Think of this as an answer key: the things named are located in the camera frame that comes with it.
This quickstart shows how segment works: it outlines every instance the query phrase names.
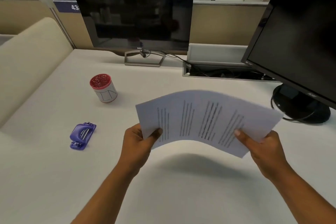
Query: fingernail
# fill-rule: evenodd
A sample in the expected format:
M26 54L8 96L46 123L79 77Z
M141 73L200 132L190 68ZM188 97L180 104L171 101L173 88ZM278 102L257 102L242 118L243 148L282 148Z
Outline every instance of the fingernail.
M236 129L236 130L234 131L234 135L235 135L235 136L240 136L240 134L241 134L241 132L240 132L238 129Z

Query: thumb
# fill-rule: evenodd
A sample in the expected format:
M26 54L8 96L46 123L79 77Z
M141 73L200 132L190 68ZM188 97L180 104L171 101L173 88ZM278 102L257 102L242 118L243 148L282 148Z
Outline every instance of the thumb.
M251 137L249 137L247 134L245 134L242 130L240 129L236 129L234 131L234 135L236 136L236 138L243 144L246 146L246 148L248 148L251 152L254 152L258 146L259 143L254 141Z
M145 142L149 145L150 148L153 147L156 140L158 140L158 138L162 135L162 132L163 129L158 128L147 139L145 139Z

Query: desk number sign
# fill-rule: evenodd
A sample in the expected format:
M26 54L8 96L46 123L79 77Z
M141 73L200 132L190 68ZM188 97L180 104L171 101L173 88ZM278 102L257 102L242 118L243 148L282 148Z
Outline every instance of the desk number sign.
M54 1L57 10L60 13L80 13L77 2L74 1Z

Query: hand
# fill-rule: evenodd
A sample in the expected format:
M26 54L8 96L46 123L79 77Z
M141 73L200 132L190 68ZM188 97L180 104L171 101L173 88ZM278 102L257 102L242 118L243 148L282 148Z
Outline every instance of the hand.
M140 124L126 129L118 165L129 170L134 176L137 175L146 163L151 148L161 135L162 129L158 128L144 140Z
M271 131L260 143L241 130L236 130L234 135L250 150L261 173L271 182L275 182L288 172L294 172L286 160L277 132Z

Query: forearm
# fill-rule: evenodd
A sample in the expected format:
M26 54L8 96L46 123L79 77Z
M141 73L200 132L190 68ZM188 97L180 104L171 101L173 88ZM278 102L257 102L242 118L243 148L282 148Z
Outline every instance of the forearm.
M113 224L134 175L117 164L72 224Z
M272 183L299 224L336 223L336 209L292 169Z

